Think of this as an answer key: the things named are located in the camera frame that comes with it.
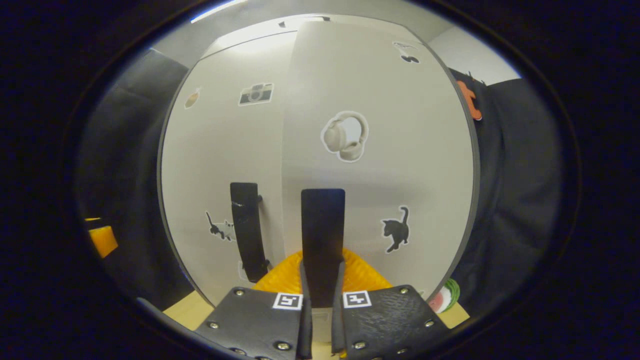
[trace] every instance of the cat sticker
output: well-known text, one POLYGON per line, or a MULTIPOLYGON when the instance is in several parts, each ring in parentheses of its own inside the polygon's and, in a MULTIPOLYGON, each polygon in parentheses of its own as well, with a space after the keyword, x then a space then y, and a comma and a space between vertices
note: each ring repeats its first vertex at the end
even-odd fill
POLYGON ((185 109, 192 107, 196 103, 196 101, 198 101, 198 99, 200 98, 200 89, 202 88, 196 88, 193 94, 189 95, 187 101, 184 102, 185 109))
POLYGON ((414 46, 397 41, 394 41, 393 45, 400 52, 400 58, 402 60, 408 63, 420 63, 420 60, 410 54, 411 49, 417 50, 414 46))
POLYGON ((380 220, 384 225, 382 228, 382 236, 385 238, 391 237, 394 241, 391 247, 387 249, 387 254, 400 249, 400 245, 409 243, 409 224, 407 224, 407 220, 409 219, 409 208, 402 205, 398 209, 404 212, 402 220, 380 220))
POLYGON ((209 212, 205 211, 207 214, 207 219, 209 219, 209 232, 212 235, 217 235, 222 240, 235 241, 236 240, 236 229, 233 224, 230 224, 225 220, 224 223, 214 224, 211 221, 211 217, 209 216, 209 212))

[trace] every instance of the bolt head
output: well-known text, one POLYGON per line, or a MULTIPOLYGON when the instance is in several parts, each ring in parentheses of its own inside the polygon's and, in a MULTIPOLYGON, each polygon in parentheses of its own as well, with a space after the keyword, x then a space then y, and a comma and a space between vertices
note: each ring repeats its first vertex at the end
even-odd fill
POLYGON ((367 343, 364 341, 358 341, 356 343, 353 343, 353 348, 356 350, 360 350, 367 347, 367 343))
POLYGON ((287 343, 279 342, 279 343, 276 344, 276 348, 278 350, 287 351, 287 350, 291 349, 291 345, 289 345, 287 343))

